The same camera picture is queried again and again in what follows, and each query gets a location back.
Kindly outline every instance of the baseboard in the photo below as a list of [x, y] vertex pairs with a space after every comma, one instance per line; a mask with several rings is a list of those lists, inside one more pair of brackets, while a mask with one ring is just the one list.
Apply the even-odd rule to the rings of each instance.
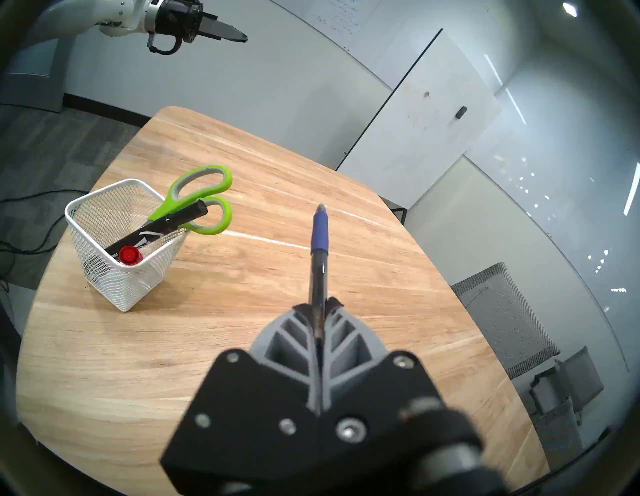
[[394, 215], [396, 215], [396, 212], [402, 212], [402, 218], [399, 219], [399, 221], [400, 221], [400, 224], [404, 225], [404, 220], [406, 219], [406, 213], [408, 212], [408, 210], [405, 209], [404, 207], [399, 207], [397, 209], [391, 209], [391, 211], [394, 213]]
[[114, 107], [113, 105], [107, 105], [106, 103], [90, 100], [89, 98], [71, 95], [69, 93], [65, 93], [63, 96], [62, 105], [70, 109], [108, 117], [109, 119], [124, 122], [125, 124], [135, 125], [137, 127], [144, 126], [151, 119], [147, 115]]

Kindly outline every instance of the marker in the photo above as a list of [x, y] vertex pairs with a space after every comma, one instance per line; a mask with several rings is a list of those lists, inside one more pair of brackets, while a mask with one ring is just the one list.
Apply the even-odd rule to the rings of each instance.
[[120, 262], [120, 250], [125, 246], [132, 246], [139, 251], [140, 248], [146, 244], [153, 243], [170, 232], [178, 230], [182, 224], [206, 215], [207, 211], [205, 203], [202, 200], [197, 200], [177, 212], [142, 224], [142, 226], [134, 232], [127, 234], [125, 237], [107, 246], [104, 251]]
[[142, 261], [142, 253], [135, 246], [123, 246], [118, 252], [118, 258], [121, 264], [136, 265]]

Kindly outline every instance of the ballpoint pen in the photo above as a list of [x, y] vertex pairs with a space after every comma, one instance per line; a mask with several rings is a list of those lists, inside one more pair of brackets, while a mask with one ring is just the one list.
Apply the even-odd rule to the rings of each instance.
[[322, 370], [324, 342], [324, 305], [327, 295], [327, 260], [329, 257], [329, 228], [326, 208], [318, 205], [311, 232], [311, 276], [309, 280], [309, 305], [311, 326], [316, 338], [318, 367]]

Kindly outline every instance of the red marker cap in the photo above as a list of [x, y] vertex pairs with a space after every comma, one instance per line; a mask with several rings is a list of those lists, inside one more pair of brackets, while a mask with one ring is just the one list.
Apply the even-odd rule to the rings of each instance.
[[118, 253], [120, 262], [125, 265], [135, 265], [142, 261], [142, 253], [135, 246], [123, 246]]

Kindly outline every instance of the wood grain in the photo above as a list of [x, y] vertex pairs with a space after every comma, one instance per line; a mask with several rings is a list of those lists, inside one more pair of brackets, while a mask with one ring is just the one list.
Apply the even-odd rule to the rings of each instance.
[[151, 119], [95, 188], [136, 177], [165, 193], [203, 164], [234, 175], [223, 193], [233, 209], [230, 228], [190, 234], [165, 280], [128, 313], [87, 284], [63, 236], [38, 288], [18, 366], [19, 417], [36, 439], [125, 494], [175, 495], [158, 464], [165, 444], [218, 354], [247, 349], [266, 324], [306, 301], [312, 216], [322, 202], [330, 294], [388, 349], [420, 357], [447, 403], [472, 416], [486, 441], [484, 459], [513, 488], [548, 471], [491, 348], [372, 191], [181, 108]]

